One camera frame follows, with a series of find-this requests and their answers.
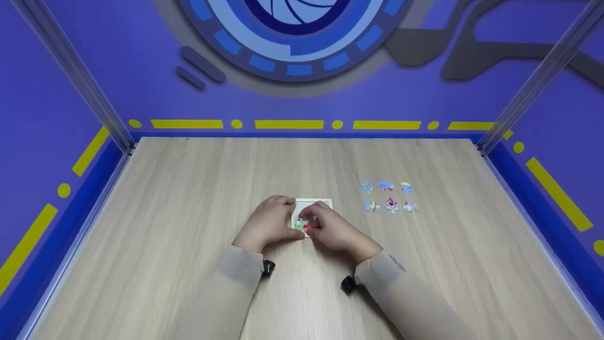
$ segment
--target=blue circular emblem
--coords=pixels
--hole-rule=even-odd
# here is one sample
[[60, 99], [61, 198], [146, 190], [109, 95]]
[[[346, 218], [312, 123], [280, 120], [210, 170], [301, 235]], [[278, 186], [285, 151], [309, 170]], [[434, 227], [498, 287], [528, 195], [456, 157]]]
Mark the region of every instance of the blue circular emblem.
[[179, 0], [199, 34], [258, 76], [302, 82], [365, 59], [411, 0]]

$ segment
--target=puzzle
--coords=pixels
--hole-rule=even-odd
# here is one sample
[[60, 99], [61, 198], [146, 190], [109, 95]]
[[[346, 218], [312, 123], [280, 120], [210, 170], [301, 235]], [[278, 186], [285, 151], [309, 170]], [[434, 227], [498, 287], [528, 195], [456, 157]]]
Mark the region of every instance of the puzzle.
[[388, 199], [386, 200], [386, 209], [388, 209], [391, 214], [395, 214], [399, 210], [397, 204], [398, 203], [393, 200], [392, 197], [388, 197]]
[[417, 204], [415, 202], [405, 202], [405, 205], [403, 206], [404, 209], [406, 209], [408, 212], [418, 212], [419, 208], [417, 207]]
[[406, 194], [410, 194], [410, 193], [411, 193], [411, 191], [413, 190], [413, 189], [412, 189], [412, 187], [411, 187], [411, 184], [409, 184], [409, 182], [405, 182], [405, 181], [402, 181], [402, 182], [400, 183], [400, 188], [401, 188], [401, 190], [403, 190], [403, 191], [404, 191]]
[[379, 187], [382, 191], [392, 191], [394, 189], [394, 185], [390, 182], [379, 182]]
[[327, 204], [330, 208], [333, 207], [331, 198], [296, 198], [296, 208], [292, 213], [291, 217], [291, 227], [294, 229], [298, 229], [303, 231], [306, 234], [306, 229], [309, 227], [315, 227], [317, 224], [316, 220], [307, 220], [304, 218], [300, 218], [300, 212], [308, 207], [309, 205], [314, 204], [316, 201], [322, 201]]
[[302, 218], [298, 218], [296, 224], [294, 225], [294, 229], [303, 231], [305, 234], [308, 227], [310, 227], [310, 221]]
[[375, 201], [365, 201], [365, 211], [378, 211], [381, 208]]
[[370, 181], [362, 181], [361, 182], [361, 187], [363, 188], [364, 192], [371, 192], [373, 191], [373, 183]]

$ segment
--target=hand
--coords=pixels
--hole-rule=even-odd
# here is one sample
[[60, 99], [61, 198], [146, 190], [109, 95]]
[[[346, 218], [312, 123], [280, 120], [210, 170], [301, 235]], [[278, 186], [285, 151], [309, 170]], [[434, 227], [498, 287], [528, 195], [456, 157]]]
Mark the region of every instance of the hand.
[[301, 218], [316, 217], [317, 227], [308, 228], [308, 236], [333, 250], [347, 250], [357, 263], [368, 260], [382, 251], [382, 246], [363, 234], [324, 202], [316, 202], [300, 212]]
[[260, 203], [243, 225], [233, 246], [262, 253], [265, 245], [287, 238], [302, 240], [304, 232], [289, 228], [288, 219], [296, 208], [296, 199], [274, 195]]

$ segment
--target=wooden table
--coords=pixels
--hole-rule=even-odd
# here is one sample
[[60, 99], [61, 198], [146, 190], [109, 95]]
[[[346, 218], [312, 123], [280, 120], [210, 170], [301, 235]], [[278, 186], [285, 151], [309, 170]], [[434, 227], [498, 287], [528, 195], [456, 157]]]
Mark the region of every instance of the wooden table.
[[[382, 192], [380, 181], [397, 186]], [[478, 339], [599, 338], [468, 140], [194, 138], [139, 143], [35, 338], [169, 339], [248, 214], [272, 194], [331, 198]], [[420, 211], [390, 214], [387, 197]], [[382, 211], [366, 212], [365, 200]], [[265, 254], [277, 268], [258, 287], [242, 339], [399, 337], [369, 297], [339, 289], [352, 272], [343, 254], [310, 240]]]

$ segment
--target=sleeve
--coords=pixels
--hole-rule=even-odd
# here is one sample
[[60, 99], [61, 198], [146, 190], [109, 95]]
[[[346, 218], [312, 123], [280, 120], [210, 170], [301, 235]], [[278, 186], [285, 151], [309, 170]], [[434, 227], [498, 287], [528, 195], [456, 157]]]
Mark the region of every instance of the sleeve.
[[262, 254], [230, 246], [176, 329], [177, 340], [238, 340], [262, 276]]
[[355, 281], [367, 288], [407, 340], [475, 339], [437, 292], [385, 251], [359, 264]]

